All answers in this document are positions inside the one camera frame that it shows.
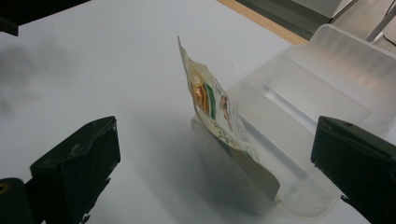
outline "table surface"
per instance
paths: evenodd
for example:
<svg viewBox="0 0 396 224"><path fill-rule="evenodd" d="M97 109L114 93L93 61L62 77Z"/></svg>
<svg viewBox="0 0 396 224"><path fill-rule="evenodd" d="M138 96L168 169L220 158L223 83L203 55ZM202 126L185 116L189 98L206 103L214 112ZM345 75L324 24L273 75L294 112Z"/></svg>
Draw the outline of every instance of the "table surface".
<svg viewBox="0 0 396 224"><path fill-rule="evenodd" d="M0 34L0 177L28 181L44 153L114 115L121 163L89 223L367 223L342 202L304 220L214 200L178 35L226 90L290 45L214 0L95 0Z"/></svg>

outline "printed graphic on packet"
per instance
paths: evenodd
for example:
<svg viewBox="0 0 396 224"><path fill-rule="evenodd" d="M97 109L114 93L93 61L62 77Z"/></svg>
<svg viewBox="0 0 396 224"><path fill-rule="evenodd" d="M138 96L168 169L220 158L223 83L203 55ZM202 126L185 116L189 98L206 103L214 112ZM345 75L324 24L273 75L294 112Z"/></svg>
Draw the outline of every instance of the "printed graphic on packet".
<svg viewBox="0 0 396 224"><path fill-rule="evenodd" d="M229 155L274 200L279 182L261 165L233 103L208 68L190 59L180 40L178 44L198 120L229 147L225 148Z"/></svg>

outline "clear plastic tray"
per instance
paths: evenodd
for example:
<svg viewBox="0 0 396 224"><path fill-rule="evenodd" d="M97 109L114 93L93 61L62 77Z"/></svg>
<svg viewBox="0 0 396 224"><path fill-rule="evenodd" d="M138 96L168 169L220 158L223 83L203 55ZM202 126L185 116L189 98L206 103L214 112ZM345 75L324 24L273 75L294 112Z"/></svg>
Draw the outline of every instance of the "clear plastic tray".
<svg viewBox="0 0 396 224"><path fill-rule="evenodd" d="M395 144L395 86L394 55L327 24L309 43L286 49L228 94L262 164L280 182L276 203L298 217L318 218L341 194L310 161L318 117L346 120ZM235 204L255 212L273 206L199 122L192 124L209 173L222 181L214 188L228 186Z"/></svg>

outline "floor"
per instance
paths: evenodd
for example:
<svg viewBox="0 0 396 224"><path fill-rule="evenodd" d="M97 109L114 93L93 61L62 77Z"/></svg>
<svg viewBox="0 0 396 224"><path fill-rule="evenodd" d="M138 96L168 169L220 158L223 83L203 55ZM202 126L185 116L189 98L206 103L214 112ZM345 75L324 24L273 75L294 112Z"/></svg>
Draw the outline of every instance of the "floor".
<svg viewBox="0 0 396 224"><path fill-rule="evenodd" d="M384 18L392 2L393 0L358 0L332 24L364 39ZM396 17L388 24L383 33L385 37L396 42ZM379 38L374 44L396 54L396 47L384 37Z"/></svg>

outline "black wire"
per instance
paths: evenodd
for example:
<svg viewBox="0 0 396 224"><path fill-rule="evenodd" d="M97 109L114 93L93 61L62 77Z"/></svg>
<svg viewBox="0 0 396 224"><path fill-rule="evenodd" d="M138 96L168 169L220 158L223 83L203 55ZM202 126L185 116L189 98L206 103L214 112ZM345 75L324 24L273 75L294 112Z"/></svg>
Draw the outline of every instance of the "black wire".
<svg viewBox="0 0 396 224"><path fill-rule="evenodd" d="M390 6L389 6L389 8L388 8L388 10L387 10L387 13L385 13L384 18L388 15L390 9L393 7L393 5L395 4L395 2L396 2L396 0L393 0L392 4L390 4ZM394 47L396 47L396 43L395 43L395 42L393 42L393 41L391 41L390 39L388 39L385 35L382 35L382 36L384 36L384 38L385 38L390 44L392 44Z"/></svg>

